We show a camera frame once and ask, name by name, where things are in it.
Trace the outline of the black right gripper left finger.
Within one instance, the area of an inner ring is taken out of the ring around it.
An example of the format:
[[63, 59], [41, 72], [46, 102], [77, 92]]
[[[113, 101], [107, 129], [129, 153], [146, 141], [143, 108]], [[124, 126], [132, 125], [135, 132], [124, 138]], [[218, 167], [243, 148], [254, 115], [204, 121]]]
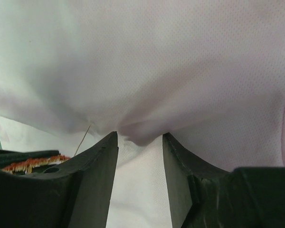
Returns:
[[0, 228], [104, 228], [118, 157], [117, 133], [47, 169], [0, 169]]

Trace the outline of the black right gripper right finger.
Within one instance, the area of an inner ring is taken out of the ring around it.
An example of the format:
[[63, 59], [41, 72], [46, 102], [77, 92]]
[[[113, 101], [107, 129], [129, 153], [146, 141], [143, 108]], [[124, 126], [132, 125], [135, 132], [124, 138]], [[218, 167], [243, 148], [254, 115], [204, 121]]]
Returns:
[[172, 226], [285, 228], [285, 167], [227, 172], [162, 137]]

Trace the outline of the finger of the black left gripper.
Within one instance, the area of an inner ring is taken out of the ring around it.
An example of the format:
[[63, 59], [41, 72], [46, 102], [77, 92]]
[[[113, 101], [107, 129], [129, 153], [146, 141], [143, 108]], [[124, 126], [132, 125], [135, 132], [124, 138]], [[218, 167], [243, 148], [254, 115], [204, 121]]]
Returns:
[[0, 150], [0, 169], [15, 162], [26, 161], [27, 159], [49, 158], [51, 156], [57, 156], [59, 154], [60, 153], [57, 150], [37, 152], [15, 152]]

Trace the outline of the pink t-shirt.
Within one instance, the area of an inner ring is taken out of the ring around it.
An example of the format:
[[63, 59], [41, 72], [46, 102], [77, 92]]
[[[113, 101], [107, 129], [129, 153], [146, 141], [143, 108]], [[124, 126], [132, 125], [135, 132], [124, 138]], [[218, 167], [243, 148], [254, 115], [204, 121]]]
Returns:
[[170, 228], [162, 135], [227, 171], [285, 166], [285, 0], [0, 0], [0, 141], [108, 133], [107, 227]]

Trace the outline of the red maple leaf brooch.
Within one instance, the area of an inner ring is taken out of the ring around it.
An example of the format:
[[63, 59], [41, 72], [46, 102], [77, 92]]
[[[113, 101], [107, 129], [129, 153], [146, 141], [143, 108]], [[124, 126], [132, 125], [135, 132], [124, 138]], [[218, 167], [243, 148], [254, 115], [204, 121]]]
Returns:
[[51, 156], [49, 158], [27, 159], [23, 162], [21, 161], [12, 163], [2, 168], [1, 170], [13, 175], [19, 172], [22, 172], [23, 174], [31, 174], [33, 172], [33, 169], [35, 168], [61, 164], [69, 159], [70, 157], [62, 154], [59, 154], [57, 156]]

